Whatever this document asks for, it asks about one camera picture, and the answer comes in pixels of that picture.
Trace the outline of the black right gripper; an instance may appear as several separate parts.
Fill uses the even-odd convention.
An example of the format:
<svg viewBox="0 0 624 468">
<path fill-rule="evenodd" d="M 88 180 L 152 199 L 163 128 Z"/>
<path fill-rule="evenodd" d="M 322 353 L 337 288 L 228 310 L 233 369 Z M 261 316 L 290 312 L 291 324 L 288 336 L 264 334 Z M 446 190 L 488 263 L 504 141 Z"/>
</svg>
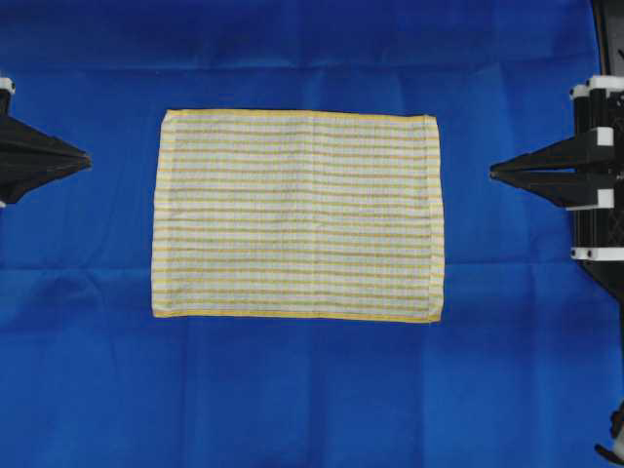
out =
<svg viewBox="0 0 624 468">
<path fill-rule="evenodd" d="M 494 180 L 571 212 L 575 260 L 623 258 L 623 80 L 595 75 L 570 91 L 576 136 L 490 167 Z M 524 172 L 574 169 L 575 173 Z"/>
</svg>

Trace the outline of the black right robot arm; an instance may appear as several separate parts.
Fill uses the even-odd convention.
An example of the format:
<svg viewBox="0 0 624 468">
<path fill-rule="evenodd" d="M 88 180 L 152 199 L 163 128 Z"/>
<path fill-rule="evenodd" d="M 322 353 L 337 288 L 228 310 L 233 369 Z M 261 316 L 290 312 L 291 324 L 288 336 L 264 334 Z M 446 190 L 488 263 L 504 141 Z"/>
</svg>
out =
<svg viewBox="0 0 624 468">
<path fill-rule="evenodd" d="M 493 180 L 567 210 L 571 258 L 623 300 L 623 4 L 591 4 L 600 72 L 570 89 L 572 137 L 489 169 Z"/>
</svg>

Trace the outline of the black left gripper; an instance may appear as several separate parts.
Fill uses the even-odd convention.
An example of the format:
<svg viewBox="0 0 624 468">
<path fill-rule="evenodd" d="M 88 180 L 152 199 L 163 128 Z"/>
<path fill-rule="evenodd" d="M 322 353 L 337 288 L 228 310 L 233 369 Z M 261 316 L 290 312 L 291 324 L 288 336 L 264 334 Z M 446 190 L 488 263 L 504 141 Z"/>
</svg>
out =
<svg viewBox="0 0 624 468">
<path fill-rule="evenodd" d="M 92 166 L 88 154 L 55 136 L 48 136 L 7 115 L 16 91 L 15 82 L 0 77 L 1 153 L 17 155 L 49 155 L 79 159 L 43 162 L 35 165 L 1 164 L 1 203 L 15 204 L 27 192 L 51 181 L 61 179 Z"/>
</svg>

